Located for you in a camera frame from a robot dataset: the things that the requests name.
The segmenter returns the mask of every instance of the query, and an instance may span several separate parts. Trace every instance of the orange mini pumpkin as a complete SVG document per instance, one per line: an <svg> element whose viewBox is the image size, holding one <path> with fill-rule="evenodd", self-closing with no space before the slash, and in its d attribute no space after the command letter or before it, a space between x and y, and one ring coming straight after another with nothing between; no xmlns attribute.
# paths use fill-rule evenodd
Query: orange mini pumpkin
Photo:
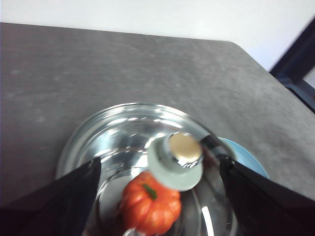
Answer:
<svg viewBox="0 0 315 236"><path fill-rule="evenodd" d="M147 236L168 231L181 213L180 193L142 172L127 184L120 206L127 228Z"/></svg>

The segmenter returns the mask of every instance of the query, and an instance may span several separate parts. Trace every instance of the metal knob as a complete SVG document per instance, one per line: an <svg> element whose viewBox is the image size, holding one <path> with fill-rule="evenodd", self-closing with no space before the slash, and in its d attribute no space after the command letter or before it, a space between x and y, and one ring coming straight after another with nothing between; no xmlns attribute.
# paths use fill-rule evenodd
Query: metal knob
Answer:
<svg viewBox="0 0 315 236"><path fill-rule="evenodd" d="M202 176L202 149L189 134L174 133L154 140L148 148L151 173L163 185L186 191Z"/></svg>
<svg viewBox="0 0 315 236"><path fill-rule="evenodd" d="M201 146L191 136L175 133L164 137L160 159L172 171L186 172L202 161Z"/></svg>

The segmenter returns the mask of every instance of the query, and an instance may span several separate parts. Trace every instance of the black window frame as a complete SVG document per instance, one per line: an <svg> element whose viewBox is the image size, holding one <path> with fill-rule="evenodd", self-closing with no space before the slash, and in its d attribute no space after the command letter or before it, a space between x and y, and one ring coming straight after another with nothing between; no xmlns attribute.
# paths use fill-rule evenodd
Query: black window frame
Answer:
<svg viewBox="0 0 315 236"><path fill-rule="evenodd" d="M315 113L315 88L304 77L315 66L315 18L270 71L284 87Z"/></svg>

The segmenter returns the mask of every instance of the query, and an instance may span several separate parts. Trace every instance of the table surface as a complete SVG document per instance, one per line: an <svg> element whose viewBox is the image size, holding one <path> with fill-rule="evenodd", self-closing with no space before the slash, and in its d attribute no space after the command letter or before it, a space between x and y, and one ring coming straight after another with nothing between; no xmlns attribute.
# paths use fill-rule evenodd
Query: table surface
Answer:
<svg viewBox="0 0 315 236"><path fill-rule="evenodd" d="M315 199L315 116L236 44L2 23L1 204L52 182L75 128L128 102L190 114Z"/></svg>

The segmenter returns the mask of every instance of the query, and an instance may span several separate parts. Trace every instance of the pumpkin stem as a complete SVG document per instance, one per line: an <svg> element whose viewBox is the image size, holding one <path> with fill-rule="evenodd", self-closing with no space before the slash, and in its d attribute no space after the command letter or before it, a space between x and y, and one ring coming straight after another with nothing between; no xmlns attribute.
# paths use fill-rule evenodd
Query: pumpkin stem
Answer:
<svg viewBox="0 0 315 236"><path fill-rule="evenodd" d="M149 185L143 184L142 186L153 200L155 200L158 197L157 192L154 189L152 189Z"/></svg>

